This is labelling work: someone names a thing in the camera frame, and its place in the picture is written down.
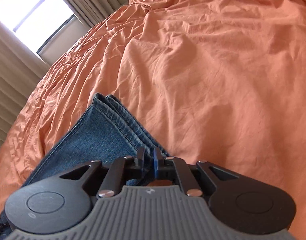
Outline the blue denim jeans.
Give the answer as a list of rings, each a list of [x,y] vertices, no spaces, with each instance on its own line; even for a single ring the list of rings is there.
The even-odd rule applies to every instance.
[[[160,143],[147,131],[149,126],[165,132],[167,114],[154,103],[144,111],[144,124],[126,109],[113,95],[96,94],[92,104],[77,123],[53,148],[42,156],[32,144],[21,136],[12,135],[4,146],[3,160],[10,157],[9,174],[23,175],[15,188],[27,186],[85,163],[100,159],[111,163],[123,155],[134,155],[143,146],[146,150],[160,147]]]

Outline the orange bed sheet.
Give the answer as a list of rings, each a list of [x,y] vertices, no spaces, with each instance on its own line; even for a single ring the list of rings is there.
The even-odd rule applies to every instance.
[[[96,93],[170,154],[287,191],[306,239],[306,0],[129,0],[33,90],[0,149],[0,213]]]

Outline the beige left curtain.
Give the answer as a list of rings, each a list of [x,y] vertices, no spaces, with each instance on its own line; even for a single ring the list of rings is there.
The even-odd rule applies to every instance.
[[[0,148],[49,65],[0,22]]]

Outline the window with dark frame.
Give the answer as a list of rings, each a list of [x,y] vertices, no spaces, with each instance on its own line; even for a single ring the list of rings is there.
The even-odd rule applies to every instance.
[[[0,0],[0,21],[37,54],[74,18],[64,0]]]

